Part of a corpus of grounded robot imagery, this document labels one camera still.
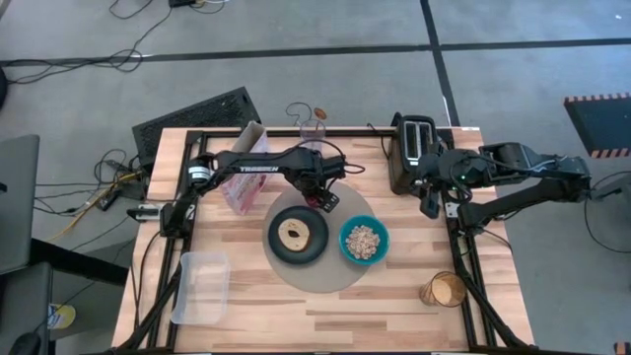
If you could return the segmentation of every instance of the gray floor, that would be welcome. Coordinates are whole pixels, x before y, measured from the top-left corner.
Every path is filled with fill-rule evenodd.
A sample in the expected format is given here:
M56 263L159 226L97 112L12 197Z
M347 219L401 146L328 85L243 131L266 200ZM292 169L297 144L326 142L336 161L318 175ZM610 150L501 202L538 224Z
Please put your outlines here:
M124 1L127 13L144 1ZM128 47L166 15L165 1L120 21L108 3L13 0L0 20L0 59L107 55ZM441 42L586 39L631 36L627 0L431 1ZM176 9L140 46L144 54L378 44L426 44L416 0L231 0L213 16ZM487 143L517 140L539 152L586 157L595 178L631 169L628 159L589 159L564 108L565 96L629 91L629 46L480 50L444 53L462 125L480 126ZM9 77L37 68L12 68ZM83 68L26 86L12 86L0 111L0 139L41 136L38 180L92 179L110 148L135 154L131 126L246 86L267 125L292 122L285 106L324 108L332 125L388 124L395 111L448 124L430 52L144 63L136 72ZM500 189L508 193L520 188ZM68 189L48 188L39 194ZM82 202L60 199L55 206ZM59 240L72 248L124 216L129 203L92 212ZM621 249L631 222L615 197L592 205L596 234ZM66 220L37 214L35 237L48 239ZM120 229L84 251L112 259L137 226ZM612 353L629 340L631 256L598 247L583 224L581 205L543 204L508 223L535 340L546 349ZM130 248L120 258L128 264ZM55 275L63 288L81 280ZM59 341L60 354L99 351L111 337L120 292L100 286L77 301L88 332ZM107 307L98 307L107 292ZM61 291L55 292L62 301Z

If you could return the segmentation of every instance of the blue bowl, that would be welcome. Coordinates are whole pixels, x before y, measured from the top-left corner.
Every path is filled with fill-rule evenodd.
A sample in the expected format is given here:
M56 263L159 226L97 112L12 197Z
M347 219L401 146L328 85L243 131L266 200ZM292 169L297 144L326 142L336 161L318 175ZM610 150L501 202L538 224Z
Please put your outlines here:
M348 247L346 246L346 238L350 236L353 228L359 226L372 228L373 232L379 235L380 242L377 246L377 252L375 252L373 256L371 256L371 258L369 258L368 260L355 258L355 256L353 256L353 254L348 250ZM386 226L384 226L384 224L377 218L365 215L355 216L346 221L339 231L338 241L339 247L342 249L342 253L346 255L349 260L360 265L372 265L381 261L384 256L386 256L387 249L390 245L390 238L387 234Z

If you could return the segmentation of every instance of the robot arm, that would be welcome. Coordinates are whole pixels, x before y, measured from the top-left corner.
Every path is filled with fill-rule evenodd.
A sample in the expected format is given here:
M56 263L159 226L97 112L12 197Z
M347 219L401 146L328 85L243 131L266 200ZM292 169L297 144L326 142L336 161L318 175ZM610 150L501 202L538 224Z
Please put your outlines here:
M188 234L185 220L196 198L219 187L234 174L282 174L298 189L307 204L324 212L332 211L339 198L329 191L333 182L346 177L346 157L323 158L321 153L295 146L281 153L207 153L188 165L188 188L175 204L161 210L161 234L177 237Z
M458 205L457 215L464 229L488 224L492 219L545 201L579 202L590 191L590 173L579 157L539 155L520 143L502 143L471 150L454 149L420 158L418 184L421 211L438 217L438 192L459 191L463 198L450 194ZM540 178L539 184L488 203L473 203L471 189L520 183Z

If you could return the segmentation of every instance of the cardboard box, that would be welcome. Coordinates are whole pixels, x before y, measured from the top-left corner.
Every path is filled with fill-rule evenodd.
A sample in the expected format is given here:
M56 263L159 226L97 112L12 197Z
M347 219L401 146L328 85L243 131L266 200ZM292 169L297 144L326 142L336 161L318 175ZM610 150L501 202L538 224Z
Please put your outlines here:
M269 151L265 127L251 121L231 149L239 153L264 153ZM221 185L226 203L239 215L244 215L263 190L270 174L235 174Z

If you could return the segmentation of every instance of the wooden table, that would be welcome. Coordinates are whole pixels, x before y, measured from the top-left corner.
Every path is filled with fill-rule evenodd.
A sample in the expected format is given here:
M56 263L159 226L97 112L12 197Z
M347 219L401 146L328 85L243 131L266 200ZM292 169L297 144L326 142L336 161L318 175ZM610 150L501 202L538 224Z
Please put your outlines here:
M150 198L175 195L185 134L185 128L164 130L149 186ZM453 134L458 148L477 149L482 145L477 128L454 128ZM379 138L329 140L342 149L348 162L366 167L363 174L348 176L342 182L358 190L387 226L390 250L386 261L372 266L357 283L340 292L312 294L297 290L274 273L261 242L268 206L281 191L293 187L281 175L274 176L245 216L235 215L220 192L210 192L198 206L191 250L223 250L229 255L232 272L228 312L215 326L181 326L175 351L467 349L460 308L428 307L417 296L419 287L434 274L453 270L444 218L428 219L419 212L417 198L390 192ZM297 142L298 138L270 138L270 150L282 151ZM208 151L226 150L233 143L234 138L212 138ZM328 147L324 149L327 154L333 154ZM494 189L475 191L476 201L495 196ZM488 229L506 238L502 223L491 223ZM140 226L133 254L136 275L145 248L157 231L157 222ZM140 302L142 317L154 302L165 242L159 238L148 253ZM502 243L484 235L477 237L477 245L491 304L518 337L532 343L511 253ZM127 339L133 328L131 282L128 277L114 346ZM483 343L479 310L471 301L477 338ZM171 305L165 307L159 345L165 342L171 309Z

